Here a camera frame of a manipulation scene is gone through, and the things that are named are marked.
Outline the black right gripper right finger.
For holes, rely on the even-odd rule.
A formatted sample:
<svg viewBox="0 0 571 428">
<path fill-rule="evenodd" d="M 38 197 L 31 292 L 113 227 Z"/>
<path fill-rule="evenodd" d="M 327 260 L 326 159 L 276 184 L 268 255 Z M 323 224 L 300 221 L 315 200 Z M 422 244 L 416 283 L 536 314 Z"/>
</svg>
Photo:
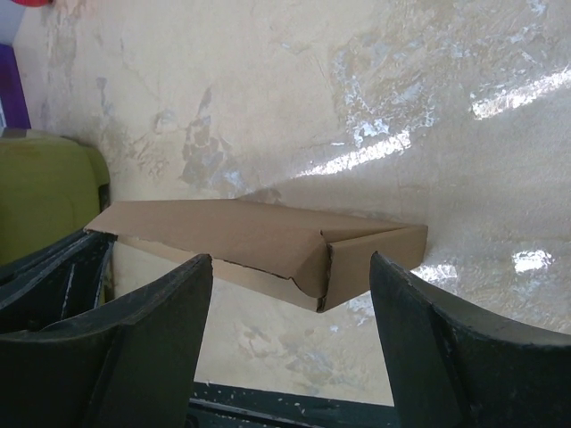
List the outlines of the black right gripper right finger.
<svg viewBox="0 0 571 428">
<path fill-rule="evenodd" d="M 570 337 L 434 286 L 379 253 L 369 284 L 402 427 L 568 427 Z"/>
</svg>

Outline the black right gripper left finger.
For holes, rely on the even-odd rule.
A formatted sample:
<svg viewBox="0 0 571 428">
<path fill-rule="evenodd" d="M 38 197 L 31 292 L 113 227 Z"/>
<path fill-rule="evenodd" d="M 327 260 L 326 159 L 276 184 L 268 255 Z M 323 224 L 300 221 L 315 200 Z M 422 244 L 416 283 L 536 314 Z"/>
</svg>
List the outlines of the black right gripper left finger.
<svg viewBox="0 0 571 428">
<path fill-rule="evenodd" d="M 2 426 L 183 426 L 212 286 L 200 254 L 97 309 L 3 334 Z"/>
</svg>

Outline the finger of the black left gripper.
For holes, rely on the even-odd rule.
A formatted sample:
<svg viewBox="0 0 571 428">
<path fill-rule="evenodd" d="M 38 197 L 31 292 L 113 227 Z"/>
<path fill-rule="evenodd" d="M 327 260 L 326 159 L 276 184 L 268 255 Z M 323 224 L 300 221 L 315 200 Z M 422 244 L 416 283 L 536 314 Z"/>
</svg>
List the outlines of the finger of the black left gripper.
<svg viewBox="0 0 571 428">
<path fill-rule="evenodd" d="M 1 331 L 39 331 L 104 304 L 114 235 L 77 231 L 1 267 Z"/>
</svg>

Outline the cardboard box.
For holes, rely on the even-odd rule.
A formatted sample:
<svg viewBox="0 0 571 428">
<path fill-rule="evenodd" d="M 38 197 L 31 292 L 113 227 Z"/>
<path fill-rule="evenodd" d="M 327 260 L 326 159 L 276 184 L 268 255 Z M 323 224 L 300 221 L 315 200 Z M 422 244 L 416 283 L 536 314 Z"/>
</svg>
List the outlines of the cardboard box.
<svg viewBox="0 0 571 428">
<path fill-rule="evenodd" d="M 375 252 L 417 268 L 428 236 L 425 225 L 242 200 L 114 202 L 87 230 L 176 263 L 208 254 L 215 277 L 318 313 L 368 290 Z"/>
</svg>

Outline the purple flat box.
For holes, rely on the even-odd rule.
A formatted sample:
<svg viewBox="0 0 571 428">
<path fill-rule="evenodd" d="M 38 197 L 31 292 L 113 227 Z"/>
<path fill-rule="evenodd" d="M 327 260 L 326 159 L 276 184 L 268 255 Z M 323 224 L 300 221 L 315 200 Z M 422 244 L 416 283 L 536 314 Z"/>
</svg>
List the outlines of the purple flat box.
<svg viewBox="0 0 571 428">
<path fill-rule="evenodd" d="M 20 73 L 11 46 L 1 45 L 1 127 L 31 128 Z"/>
</svg>

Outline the olive green plastic bin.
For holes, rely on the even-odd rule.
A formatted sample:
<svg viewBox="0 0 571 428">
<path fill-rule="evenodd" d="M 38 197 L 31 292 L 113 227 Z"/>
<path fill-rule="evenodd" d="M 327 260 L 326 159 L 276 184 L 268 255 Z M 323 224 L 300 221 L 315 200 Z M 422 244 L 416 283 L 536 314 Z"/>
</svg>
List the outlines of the olive green plastic bin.
<svg viewBox="0 0 571 428">
<path fill-rule="evenodd" d="M 84 231 L 110 177 L 93 147 L 31 129 L 1 134 L 1 267 Z"/>
</svg>

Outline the red apple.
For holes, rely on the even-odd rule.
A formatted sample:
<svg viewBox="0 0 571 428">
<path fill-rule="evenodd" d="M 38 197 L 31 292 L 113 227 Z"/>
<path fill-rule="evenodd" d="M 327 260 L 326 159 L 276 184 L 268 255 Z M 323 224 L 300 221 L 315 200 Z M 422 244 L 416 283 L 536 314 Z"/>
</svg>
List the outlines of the red apple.
<svg viewBox="0 0 571 428">
<path fill-rule="evenodd" d="M 54 0 L 11 0 L 11 1 L 23 7 L 32 7 L 32 8 L 48 6 L 54 2 Z"/>
</svg>

